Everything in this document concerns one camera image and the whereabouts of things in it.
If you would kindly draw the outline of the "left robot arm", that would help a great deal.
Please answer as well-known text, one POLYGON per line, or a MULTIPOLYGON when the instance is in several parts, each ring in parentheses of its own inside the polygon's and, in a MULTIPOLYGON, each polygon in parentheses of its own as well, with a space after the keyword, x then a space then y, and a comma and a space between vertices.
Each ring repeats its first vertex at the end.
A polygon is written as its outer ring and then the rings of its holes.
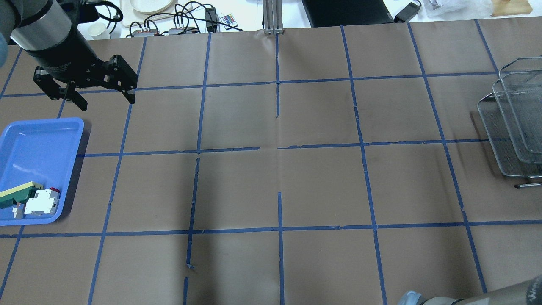
POLYGON ((120 55, 98 58, 77 28, 99 18, 117 23, 123 17, 108 0, 2 0, 1 62, 7 46, 18 45, 37 61, 33 82, 43 93, 83 111, 88 103, 77 89, 114 89, 133 104, 137 73, 120 55))

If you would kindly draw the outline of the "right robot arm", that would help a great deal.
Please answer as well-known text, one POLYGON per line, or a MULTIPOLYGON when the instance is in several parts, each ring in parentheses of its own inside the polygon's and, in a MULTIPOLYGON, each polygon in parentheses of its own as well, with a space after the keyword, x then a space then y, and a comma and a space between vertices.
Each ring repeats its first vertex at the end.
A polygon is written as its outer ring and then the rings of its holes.
POLYGON ((420 293, 410 290, 398 302, 399 305, 540 305, 541 303, 541 275, 519 284, 467 299, 450 297, 426 299, 420 293))

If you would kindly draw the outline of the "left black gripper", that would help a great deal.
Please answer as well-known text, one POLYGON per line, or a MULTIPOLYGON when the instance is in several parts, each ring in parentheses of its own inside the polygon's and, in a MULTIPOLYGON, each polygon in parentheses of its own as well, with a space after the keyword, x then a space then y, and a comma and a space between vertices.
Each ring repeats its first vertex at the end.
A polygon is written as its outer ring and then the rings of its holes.
POLYGON ((135 103, 137 73, 120 55, 107 62, 97 58, 77 28, 31 30, 25 40, 25 51, 38 63, 33 82, 49 99, 64 99, 86 111, 88 102, 75 87, 100 86, 121 92, 131 105, 135 103))

